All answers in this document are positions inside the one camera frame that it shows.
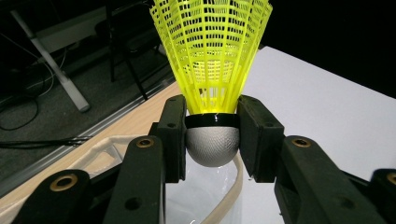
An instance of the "floor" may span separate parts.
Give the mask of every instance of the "floor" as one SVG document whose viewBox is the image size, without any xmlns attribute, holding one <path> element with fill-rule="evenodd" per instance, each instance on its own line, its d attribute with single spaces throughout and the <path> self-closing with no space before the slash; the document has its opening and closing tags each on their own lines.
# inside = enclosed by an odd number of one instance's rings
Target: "floor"
<svg viewBox="0 0 396 224">
<path fill-rule="evenodd" d="M 116 67 L 116 80 L 110 81 L 106 47 L 90 37 L 67 51 L 55 52 L 54 59 L 73 80 L 91 106 L 81 113 L 74 106 L 63 87 L 54 80 L 43 64 L 32 66 L 25 81 L 30 94 L 42 92 L 37 97 L 21 97 L 16 104 L 2 106 L 0 111 L 0 194 L 18 185 L 35 172 L 43 169 L 49 161 L 72 150 L 64 146 L 61 139 L 93 136 L 117 120 L 122 113 L 142 104 L 138 88 L 125 63 Z M 146 74 L 149 69 L 166 62 L 163 54 L 149 52 L 133 61 L 138 65 L 138 74 Z M 154 95 L 174 82 L 170 66 L 143 83 L 148 96 Z M 9 97 L 0 99 L 4 105 Z M 10 141 L 23 142 L 26 148 L 6 148 Z M 50 144 L 28 144 L 27 141 L 54 141 Z"/>
</svg>

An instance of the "yellow shuttlecock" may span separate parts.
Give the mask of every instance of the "yellow shuttlecock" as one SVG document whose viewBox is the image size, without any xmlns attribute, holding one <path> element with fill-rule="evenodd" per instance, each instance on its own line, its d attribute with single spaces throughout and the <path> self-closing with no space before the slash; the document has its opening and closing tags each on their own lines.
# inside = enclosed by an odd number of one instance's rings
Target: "yellow shuttlecock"
<svg viewBox="0 0 396 224">
<path fill-rule="evenodd" d="M 154 3 L 151 15 L 190 113 L 189 153 L 202 165 L 223 165 L 238 149 L 237 99 L 272 7 L 268 0 Z"/>
</svg>

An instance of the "chair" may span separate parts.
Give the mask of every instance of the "chair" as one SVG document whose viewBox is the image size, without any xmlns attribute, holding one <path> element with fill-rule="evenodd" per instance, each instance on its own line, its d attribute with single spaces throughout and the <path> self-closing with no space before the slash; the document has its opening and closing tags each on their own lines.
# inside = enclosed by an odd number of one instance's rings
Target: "chair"
<svg viewBox="0 0 396 224">
<path fill-rule="evenodd" d="M 108 44 L 110 60 L 111 81 L 115 80 L 115 66 L 125 61 L 134 81 L 142 93 L 145 100 L 148 99 L 142 86 L 151 75 L 154 75 L 161 68 L 169 64 L 167 60 L 151 73 L 140 80 L 139 75 L 134 70 L 131 58 L 137 58 L 142 54 L 155 50 L 158 53 L 161 39 L 151 18 L 148 2 L 136 0 L 104 0 L 106 9 L 106 19 L 95 26 L 97 35 Z M 116 63 L 115 56 L 120 53 L 122 61 Z"/>
</svg>

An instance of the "white metal leg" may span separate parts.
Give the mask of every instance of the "white metal leg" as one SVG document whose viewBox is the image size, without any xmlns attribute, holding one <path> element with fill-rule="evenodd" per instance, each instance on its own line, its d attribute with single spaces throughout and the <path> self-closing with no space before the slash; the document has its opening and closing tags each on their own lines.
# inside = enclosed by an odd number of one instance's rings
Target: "white metal leg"
<svg viewBox="0 0 396 224">
<path fill-rule="evenodd" d="M 84 96 L 79 92 L 75 84 L 72 80 L 61 70 L 58 64 L 53 60 L 52 56 L 46 51 L 43 45 L 40 43 L 35 34 L 30 30 L 24 20 L 21 18 L 20 14 L 16 10 L 11 11 L 11 15 L 17 21 L 17 23 L 21 26 L 23 31 L 27 34 L 27 37 L 32 41 L 37 50 L 43 56 L 43 58 L 47 61 L 55 76 L 58 78 L 59 82 L 61 82 L 62 86 L 66 90 L 69 97 L 72 99 L 73 103 L 76 105 L 80 112 L 85 112 L 90 109 L 90 105 L 85 100 Z"/>
</svg>

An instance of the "dark floor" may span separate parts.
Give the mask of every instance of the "dark floor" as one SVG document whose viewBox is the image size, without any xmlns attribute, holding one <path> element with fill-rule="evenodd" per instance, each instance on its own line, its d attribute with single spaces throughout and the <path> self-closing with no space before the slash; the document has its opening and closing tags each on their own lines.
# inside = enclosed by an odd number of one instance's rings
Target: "dark floor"
<svg viewBox="0 0 396 224">
<path fill-rule="evenodd" d="M 22 94 L 16 93 L 3 95 L 0 100 L 3 105 L 6 102 L 15 102 L 16 96 L 20 97 L 20 101 L 5 106 L 0 111 L 0 125 L 3 127 L 3 130 L 0 130 L 0 141 L 47 141 L 80 136 L 124 106 L 132 102 L 138 105 L 144 101 L 125 63 L 120 63 L 116 67 L 116 81 L 110 82 L 106 48 L 96 42 L 94 37 L 82 41 L 78 46 L 71 46 L 66 54 L 64 51 L 55 52 L 53 57 L 58 64 L 62 64 L 64 59 L 63 70 L 71 77 L 91 109 L 84 113 L 79 112 L 57 80 L 47 93 L 35 98 L 22 97 Z M 142 75 L 163 62 L 166 62 L 166 58 L 154 52 L 149 52 L 133 61 L 138 65 L 137 73 Z M 35 65 L 29 69 L 28 76 L 23 82 L 27 87 L 35 83 L 39 84 L 28 89 L 27 94 L 37 95 L 48 89 L 51 79 L 45 82 L 43 90 L 43 76 L 44 79 L 50 77 L 50 72 L 44 65 Z M 143 86 L 149 91 L 160 84 L 166 86 L 171 82 L 173 82 L 173 74 L 170 67 L 166 66 L 145 81 Z M 36 117 L 29 121 L 35 113 L 37 113 Z M 13 131 L 4 130 L 23 124 L 26 125 Z M 0 186 L 59 147 L 0 148 Z"/>
</svg>

